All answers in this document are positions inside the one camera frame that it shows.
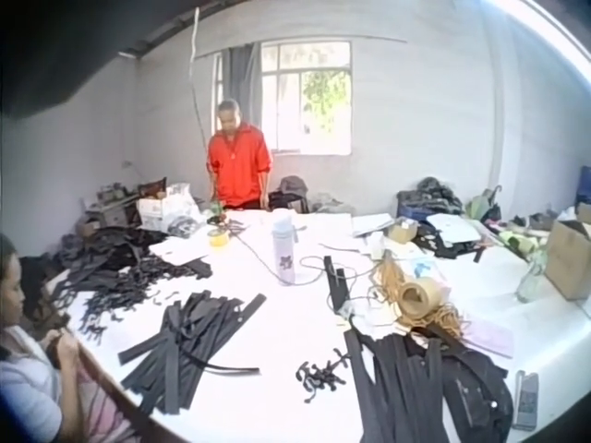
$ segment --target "pink paper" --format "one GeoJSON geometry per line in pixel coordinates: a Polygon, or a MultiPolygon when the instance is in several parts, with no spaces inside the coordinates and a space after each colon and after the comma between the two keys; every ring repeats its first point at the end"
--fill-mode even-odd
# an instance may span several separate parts
{"type": "Polygon", "coordinates": [[[462,327],[463,340],[471,348],[513,358],[513,332],[483,318],[469,316],[462,327]]]}

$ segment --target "mobile phone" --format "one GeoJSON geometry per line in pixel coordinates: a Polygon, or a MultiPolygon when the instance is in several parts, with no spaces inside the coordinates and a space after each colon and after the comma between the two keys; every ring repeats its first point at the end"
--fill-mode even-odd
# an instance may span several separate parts
{"type": "Polygon", "coordinates": [[[536,373],[517,371],[513,429],[533,431],[537,427],[539,377],[536,373]]]}

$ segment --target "gray curtain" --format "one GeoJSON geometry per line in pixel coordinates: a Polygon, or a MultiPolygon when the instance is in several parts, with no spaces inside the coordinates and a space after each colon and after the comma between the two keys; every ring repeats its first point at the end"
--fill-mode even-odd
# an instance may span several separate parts
{"type": "Polygon", "coordinates": [[[240,105],[244,120],[262,123],[262,67],[260,43],[229,48],[222,52],[223,97],[240,105]]]}

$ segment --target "red jacket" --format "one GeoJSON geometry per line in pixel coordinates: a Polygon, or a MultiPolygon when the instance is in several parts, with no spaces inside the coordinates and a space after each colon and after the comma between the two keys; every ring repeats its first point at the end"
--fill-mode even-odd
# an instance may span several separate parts
{"type": "Polygon", "coordinates": [[[239,206],[260,198],[259,174],[271,170],[271,156],[262,132],[243,123],[232,141],[222,131],[211,138],[207,166],[217,177],[218,199],[239,206]]]}

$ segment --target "green tree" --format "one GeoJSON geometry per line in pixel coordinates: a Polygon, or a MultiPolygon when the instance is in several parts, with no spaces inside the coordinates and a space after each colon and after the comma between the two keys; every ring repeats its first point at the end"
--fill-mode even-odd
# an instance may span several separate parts
{"type": "Polygon", "coordinates": [[[349,103],[350,78],[344,71],[311,71],[304,75],[304,111],[310,112],[320,127],[331,133],[335,110],[349,103]]]}

